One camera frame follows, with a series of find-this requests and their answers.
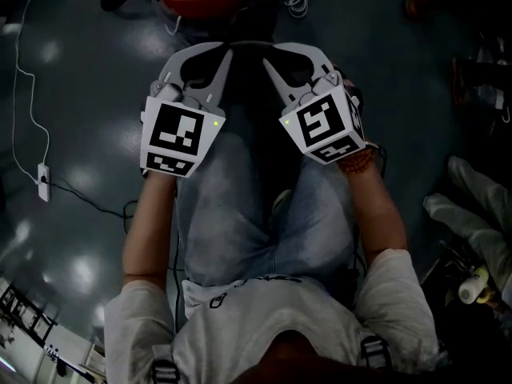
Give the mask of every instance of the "gray floor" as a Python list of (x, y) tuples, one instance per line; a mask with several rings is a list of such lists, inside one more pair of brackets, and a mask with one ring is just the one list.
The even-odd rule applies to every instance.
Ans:
[[(51, 132), (52, 180), (66, 180), (118, 211), (142, 186), (141, 102), (174, 52), (146, 2), (130, 1), (124, 11), (142, 14), (105, 13), (99, 0), (33, 0), (21, 41), (22, 67), (38, 76), (34, 114)], [(402, 0), (310, 0), (301, 21), (281, 12), (274, 36), (320, 47), (362, 89), (366, 133), (387, 148), (386, 184), (424, 274), (438, 255), (439, 229), (422, 212), (422, 198), (443, 175), (446, 157), (466, 148), (450, 102), (449, 64), (456, 54), (473, 53), (468, 27), (449, 14), (410, 24)], [(10, 154), (12, 34), (0, 37), (0, 59), (0, 173), (7, 192), (0, 269), (88, 338), (121, 286), (122, 221), (60, 190), (52, 190), (49, 203), (38, 198)], [(30, 124), (29, 98), (30, 80), (20, 77), (17, 155), (35, 174), (46, 138)], [(172, 277), (169, 285), (174, 296)]]

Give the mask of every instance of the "shoe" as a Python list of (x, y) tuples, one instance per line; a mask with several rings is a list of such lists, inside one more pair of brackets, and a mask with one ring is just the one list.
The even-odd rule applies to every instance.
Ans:
[(279, 207), (282, 205), (282, 203), (288, 199), (288, 197), (291, 195), (291, 189), (286, 189), (283, 192), (279, 194), (279, 196), (276, 197), (274, 204), (272, 205), (272, 214), (275, 214), (279, 211)]
[(430, 0), (406, 0), (404, 10), (406, 17), (412, 22), (422, 21), (429, 13)]
[(454, 105), (457, 108), (460, 108), (464, 105), (467, 87), (464, 83), (464, 79), (462, 78), (462, 67), (459, 59), (452, 59), (451, 69), (451, 97), (454, 101)]

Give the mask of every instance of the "black cable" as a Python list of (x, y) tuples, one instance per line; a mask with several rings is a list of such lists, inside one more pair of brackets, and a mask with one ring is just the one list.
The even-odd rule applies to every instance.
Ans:
[(354, 255), (356, 257), (356, 259), (358, 260), (359, 263), (361, 263), (361, 267), (362, 267), (362, 275), (364, 277), (366, 277), (366, 275), (368, 274), (368, 269), (366, 268), (366, 264), (365, 264), (365, 261), (362, 259), (361, 255), (359, 254), (359, 252), (355, 251), (354, 252)]
[(386, 174), (387, 152), (386, 152), (385, 148), (382, 148), (380, 146), (379, 149), (378, 149), (378, 153), (382, 157), (381, 176), (382, 176), (382, 179), (384, 179), (384, 175)]
[(43, 176), (41, 177), (41, 182), (43, 183), (47, 183), (48, 185), (50, 186), (54, 186), (56, 188), (59, 188), (60, 190), (64, 190), (65, 192), (69, 192), (71, 194), (73, 194), (74, 196), (76, 196), (78, 199), (84, 201), (85, 203), (88, 203), (89, 205), (91, 205), (93, 208), (95, 208), (96, 210), (104, 213), (104, 214), (111, 214), (117, 218), (120, 218), (123, 220), (123, 225), (124, 225), (124, 230), (126, 233), (128, 233), (128, 229), (126, 228), (126, 220), (127, 219), (130, 219), (133, 217), (133, 215), (128, 215), (126, 214), (126, 208), (128, 207), (128, 205), (132, 204), (132, 203), (137, 203), (137, 201), (133, 200), (133, 201), (129, 201), (127, 202), (124, 207), (122, 208), (122, 214), (118, 213), (118, 212), (115, 212), (113, 210), (109, 210), (109, 209), (104, 209), (104, 208), (101, 208), (100, 206), (96, 205), (94, 202), (92, 202), (91, 200), (89, 200), (85, 195), (81, 194), (80, 192), (78, 192), (77, 190), (73, 190), (73, 189), (70, 189), (70, 188), (65, 188), (64, 186), (60, 186), (56, 183), (52, 183), (52, 182), (47, 182), (46, 181), (46, 178)]
[(354, 254), (354, 261), (352, 262), (352, 269), (356, 268), (356, 253), (358, 252), (359, 245), (359, 227), (357, 225), (354, 226), (354, 248), (352, 249), (352, 253)]
[(173, 264), (173, 276), (174, 283), (176, 283), (176, 303), (174, 305), (174, 334), (178, 334), (178, 307), (179, 307), (179, 298), (181, 295), (181, 291), (178, 284), (178, 274), (176, 273), (176, 265), (178, 264), (178, 254), (179, 254), (179, 234), (178, 243), (176, 243), (176, 255), (174, 256), (174, 264)]

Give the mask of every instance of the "white t-shirt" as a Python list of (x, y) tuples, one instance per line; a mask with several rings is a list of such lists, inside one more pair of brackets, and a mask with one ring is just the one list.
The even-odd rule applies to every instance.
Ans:
[(128, 283), (106, 308), (109, 384), (151, 382), (154, 350), (167, 351), (180, 383), (222, 383), (256, 365), (283, 331), (304, 335), (324, 357), (357, 365), (361, 340), (387, 340), (395, 370), (434, 368), (434, 320), (405, 250), (386, 250), (369, 268), (354, 314), (307, 278), (269, 275), (229, 286), (184, 282), (189, 321), (177, 335), (163, 291)]
[(503, 287), (502, 300), (512, 307), (512, 273), (510, 274), (505, 287)]

